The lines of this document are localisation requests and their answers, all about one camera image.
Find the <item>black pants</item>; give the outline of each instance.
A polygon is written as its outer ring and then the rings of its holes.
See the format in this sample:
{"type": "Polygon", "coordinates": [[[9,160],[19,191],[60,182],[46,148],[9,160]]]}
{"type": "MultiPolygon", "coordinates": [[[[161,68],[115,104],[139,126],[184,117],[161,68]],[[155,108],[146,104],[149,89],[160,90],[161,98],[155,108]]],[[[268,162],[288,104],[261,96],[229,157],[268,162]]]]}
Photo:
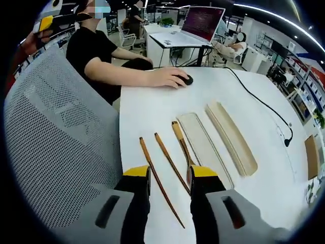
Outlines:
{"type": "MultiPolygon", "coordinates": [[[[153,66],[150,62],[143,58],[135,58],[133,60],[127,61],[122,67],[135,69],[135,70],[152,70],[153,66]]],[[[121,96],[121,86],[120,85],[107,85],[105,87],[105,95],[102,95],[102,92],[99,94],[109,103],[113,102],[121,96]]]]}

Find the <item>black t-shirt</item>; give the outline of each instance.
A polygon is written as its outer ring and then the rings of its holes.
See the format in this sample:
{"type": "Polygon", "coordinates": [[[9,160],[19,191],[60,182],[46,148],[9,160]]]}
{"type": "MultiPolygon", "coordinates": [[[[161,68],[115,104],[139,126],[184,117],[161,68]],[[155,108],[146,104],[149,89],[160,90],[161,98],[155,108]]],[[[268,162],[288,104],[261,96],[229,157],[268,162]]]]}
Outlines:
{"type": "Polygon", "coordinates": [[[140,23],[138,19],[136,19],[134,16],[140,16],[140,10],[138,9],[137,6],[132,6],[130,10],[130,23],[135,24],[135,23],[140,23]]]}
{"type": "Polygon", "coordinates": [[[94,33],[85,27],[80,27],[72,35],[67,47],[67,59],[71,65],[110,104],[119,98],[121,87],[93,81],[85,75],[84,70],[87,63],[94,57],[111,63],[112,52],[116,48],[117,46],[102,31],[96,30],[94,33]]]}

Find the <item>black mouse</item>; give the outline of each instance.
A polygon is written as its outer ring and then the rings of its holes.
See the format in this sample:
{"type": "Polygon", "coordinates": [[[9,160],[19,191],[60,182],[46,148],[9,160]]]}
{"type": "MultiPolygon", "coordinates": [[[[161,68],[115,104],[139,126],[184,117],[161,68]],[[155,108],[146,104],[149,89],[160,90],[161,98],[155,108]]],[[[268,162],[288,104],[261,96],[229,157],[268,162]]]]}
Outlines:
{"type": "Polygon", "coordinates": [[[190,75],[187,75],[188,76],[188,80],[186,78],[184,78],[183,76],[180,76],[180,75],[175,75],[176,77],[180,78],[182,81],[184,81],[184,83],[186,85],[191,85],[193,83],[193,78],[190,76],[190,75]]]}

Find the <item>chopsticks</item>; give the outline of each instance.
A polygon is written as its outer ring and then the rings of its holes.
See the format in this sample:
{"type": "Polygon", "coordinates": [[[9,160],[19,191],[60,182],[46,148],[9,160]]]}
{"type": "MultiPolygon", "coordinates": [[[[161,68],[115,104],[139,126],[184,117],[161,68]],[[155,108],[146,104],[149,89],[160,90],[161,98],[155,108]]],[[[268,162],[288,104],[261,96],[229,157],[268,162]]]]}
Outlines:
{"type": "Polygon", "coordinates": [[[181,131],[181,128],[179,127],[179,124],[177,121],[173,121],[172,122],[172,127],[173,127],[173,130],[174,130],[174,133],[179,141],[179,144],[181,145],[181,148],[183,150],[183,153],[186,157],[186,161],[187,161],[187,182],[189,182],[189,171],[190,171],[190,166],[191,165],[195,165],[195,163],[193,162],[190,154],[189,154],[189,151],[187,149],[187,146],[186,146],[186,143],[185,143],[185,139],[183,137],[183,134],[182,134],[182,131],[181,131]]]}
{"type": "Polygon", "coordinates": [[[164,198],[165,198],[165,200],[166,200],[168,206],[169,206],[170,209],[172,210],[172,212],[173,212],[173,214],[175,215],[175,217],[177,218],[178,222],[179,222],[179,223],[181,224],[181,226],[185,229],[185,226],[183,225],[181,219],[178,217],[178,215],[177,215],[177,213],[176,213],[174,207],[172,206],[172,203],[170,202],[170,200],[169,200],[169,198],[168,198],[168,196],[167,196],[167,193],[165,192],[165,190],[164,190],[164,188],[163,188],[163,186],[162,186],[162,184],[161,184],[161,182],[160,182],[160,180],[159,180],[159,177],[158,177],[158,175],[157,175],[156,170],[154,169],[154,166],[153,166],[153,163],[152,163],[152,161],[151,161],[151,158],[150,158],[149,152],[148,152],[148,150],[147,150],[146,144],[144,143],[144,140],[143,140],[142,137],[140,137],[140,144],[141,144],[141,148],[142,148],[142,150],[143,150],[144,156],[146,157],[146,160],[147,160],[148,164],[149,164],[150,167],[151,167],[151,171],[152,171],[152,173],[153,173],[153,176],[155,177],[155,179],[156,179],[156,181],[157,181],[157,183],[158,183],[158,186],[159,186],[159,188],[160,188],[160,190],[161,190],[161,192],[162,192],[162,194],[163,194],[163,196],[164,196],[164,198]]]}
{"type": "Polygon", "coordinates": [[[187,193],[190,195],[190,191],[189,188],[187,186],[187,184],[185,183],[185,181],[183,180],[182,176],[180,175],[180,173],[178,172],[172,158],[170,157],[169,153],[167,152],[167,149],[165,148],[165,145],[163,144],[163,141],[161,140],[161,138],[159,137],[158,133],[154,133],[154,136],[156,138],[156,141],[158,142],[162,152],[164,153],[165,157],[167,158],[168,162],[170,163],[170,165],[172,166],[174,172],[176,173],[178,179],[181,181],[182,185],[184,186],[184,188],[186,189],[187,193]]]}

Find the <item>white laptop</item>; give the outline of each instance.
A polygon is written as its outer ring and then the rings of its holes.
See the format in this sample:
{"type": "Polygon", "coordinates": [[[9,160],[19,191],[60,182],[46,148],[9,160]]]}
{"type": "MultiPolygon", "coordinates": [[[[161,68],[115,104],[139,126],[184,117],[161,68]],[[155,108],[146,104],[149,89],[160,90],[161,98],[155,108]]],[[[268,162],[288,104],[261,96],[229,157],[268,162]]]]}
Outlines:
{"type": "Polygon", "coordinates": [[[150,34],[165,48],[211,46],[225,9],[190,7],[180,32],[150,34]]]}

